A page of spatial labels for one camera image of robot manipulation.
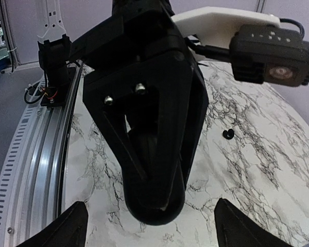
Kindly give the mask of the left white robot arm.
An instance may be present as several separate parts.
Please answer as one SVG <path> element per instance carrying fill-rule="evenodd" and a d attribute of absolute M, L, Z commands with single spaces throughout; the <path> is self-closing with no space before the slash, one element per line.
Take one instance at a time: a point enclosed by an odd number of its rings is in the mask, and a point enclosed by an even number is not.
<path fill-rule="evenodd" d="M 82 100 L 121 167 L 130 213 L 148 225 L 172 222 L 185 202 L 209 100 L 169 1 L 113 1 L 111 16 L 75 41 L 59 1 L 36 7 L 46 98 L 64 95 L 69 62 L 89 66 Z"/>

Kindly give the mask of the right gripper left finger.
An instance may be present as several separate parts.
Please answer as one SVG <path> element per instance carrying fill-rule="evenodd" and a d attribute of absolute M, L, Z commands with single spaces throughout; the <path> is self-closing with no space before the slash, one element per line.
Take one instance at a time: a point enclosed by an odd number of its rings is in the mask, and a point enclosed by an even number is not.
<path fill-rule="evenodd" d="M 18 247 L 85 246 L 88 217 L 85 203 L 77 201 L 45 229 Z"/>

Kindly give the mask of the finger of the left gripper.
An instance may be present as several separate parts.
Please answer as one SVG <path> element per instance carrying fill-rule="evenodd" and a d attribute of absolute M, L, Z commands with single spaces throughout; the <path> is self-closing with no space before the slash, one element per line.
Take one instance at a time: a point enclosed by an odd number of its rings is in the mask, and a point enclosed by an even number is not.
<path fill-rule="evenodd" d="M 172 54 L 174 89 L 177 91 L 178 117 L 174 118 L 177 153 L 174 155 L 172 188 L 185 188 L 193 165 L 209 103 L 204 77 L 194 58 L 174 51 Z"/>
<path fill-rule="evenodd" d="M 83 103 L 121 166 L 126 205 L 148 225 L 168 224 L 183 208 L 192 78 L 186 57 L 169 51 L 84 80 Z"/>

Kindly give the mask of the black earbud charging case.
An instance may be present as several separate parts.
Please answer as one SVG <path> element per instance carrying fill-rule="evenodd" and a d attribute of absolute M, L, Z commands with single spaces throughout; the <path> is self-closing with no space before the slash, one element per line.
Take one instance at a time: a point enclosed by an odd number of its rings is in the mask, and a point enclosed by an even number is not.
<path fill-rule="evenodd" d="M 142 223 L 164 225 L 181 212 L 185 188 L 172 188 L 174 163 L 157 160 L 157 135 L 129 132 L 129 139 L 146 178 L 136 171 L 123 172 L 123 188 L 130 213 Z"/>

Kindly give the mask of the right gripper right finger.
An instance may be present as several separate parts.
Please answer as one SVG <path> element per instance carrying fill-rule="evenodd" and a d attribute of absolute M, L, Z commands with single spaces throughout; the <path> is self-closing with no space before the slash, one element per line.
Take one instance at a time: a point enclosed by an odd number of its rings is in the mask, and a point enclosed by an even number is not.
<path fill-rule="evenodd" d="M 290 246 L 261 228 L 227 199 L 218 200 L 214 218 L 219 246 Z"/>

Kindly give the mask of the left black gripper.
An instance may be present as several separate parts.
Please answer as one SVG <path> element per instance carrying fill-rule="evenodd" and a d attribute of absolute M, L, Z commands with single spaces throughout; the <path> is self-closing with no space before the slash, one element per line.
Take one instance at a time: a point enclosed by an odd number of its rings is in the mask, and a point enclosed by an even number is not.
<path fill-rule="evenodd" d="M 172 17 L 170 1 L 113 1 L 112 15 L 76 39 L 71 61 L 99 75 L 145 65 L 155 71 L 193 70 L 193 59 Z"/>

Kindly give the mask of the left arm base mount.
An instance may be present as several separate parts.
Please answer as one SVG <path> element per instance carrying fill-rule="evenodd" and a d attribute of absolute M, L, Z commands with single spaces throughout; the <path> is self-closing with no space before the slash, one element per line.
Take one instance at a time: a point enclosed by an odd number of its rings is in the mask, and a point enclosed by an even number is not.
<path fill-rule="evenodd" d="M 67 80 L 59 86 L 49 86 L 47 74 L 44 73 L 45 85 L 37 87 L 29 85 L 25 89 L 24 102 L 28 105 L 35 104 L 39 101 L 42 107 L 63 107 L 67 103 L 68 94 L 71 91 L 72 83 L 77 76 L 77 69 L 81 67 L 80 63 L 69 62 L 67 67 Z"/>

